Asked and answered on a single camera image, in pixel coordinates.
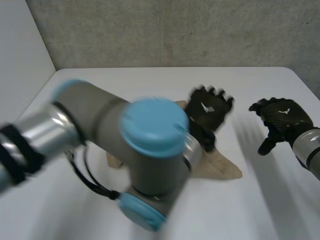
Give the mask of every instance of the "black velcro strap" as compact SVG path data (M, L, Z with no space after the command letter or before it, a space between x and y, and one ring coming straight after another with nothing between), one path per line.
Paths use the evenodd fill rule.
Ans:
M45 161L45 156L34 151L27 140L20 134L17 128L9 124L0 130L16 147L20 150L26 160L26 173L34 174L41 169Z
M9 152L0 144L0 162L10 174L15 185L26 179L22 167L13 159Z

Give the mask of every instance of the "silver metal cylinder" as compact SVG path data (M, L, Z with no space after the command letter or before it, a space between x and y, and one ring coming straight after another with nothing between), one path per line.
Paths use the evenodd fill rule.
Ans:
M302 133L294 141L292 150L297 158L306 166L309 155L320 147L320 129L312 129Z
M76 127L56 106L50 104L37 114L15 124L30 146L49 161L66 149L80 145Z
M192 168L197 166L202 155L203 150L200 143L191 134L187 134L183 156L190 163Z

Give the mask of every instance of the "white wall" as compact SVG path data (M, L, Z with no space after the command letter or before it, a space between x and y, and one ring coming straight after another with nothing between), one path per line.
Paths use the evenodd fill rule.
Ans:
M25 0L0 0L0 124L16 120L55 72Z

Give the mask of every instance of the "robotic arm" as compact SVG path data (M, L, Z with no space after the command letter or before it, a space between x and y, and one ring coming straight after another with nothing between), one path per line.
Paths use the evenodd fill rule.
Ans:
M57 155L91 141L124 162L131 186L109 191L84 179L98 194L118 199L133 222L157 231L202 154L214 148L214 131L233 99L194 90L183 111L165 98L129 103L88 82L62 85L42 111L0 129L0 192L35 174Z
M261 99L249 111L256 112L269 129L258 150L260 155L268 154L277 143L288 142L301 166L320 180L320 128L295 101Z

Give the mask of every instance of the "white marking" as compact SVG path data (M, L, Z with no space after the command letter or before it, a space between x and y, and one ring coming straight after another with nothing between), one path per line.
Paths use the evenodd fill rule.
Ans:
M279 113L282 113L282 114L289 114L289 112L290 112L290 108L288 108L288 110L287 111L278 111Z
M201 102L201 105L202 105L202 107L203 107L203 110L204 110L206 113L208 113L208 112L214 112L214 111L215 111L212 106L206 107L202 102Z

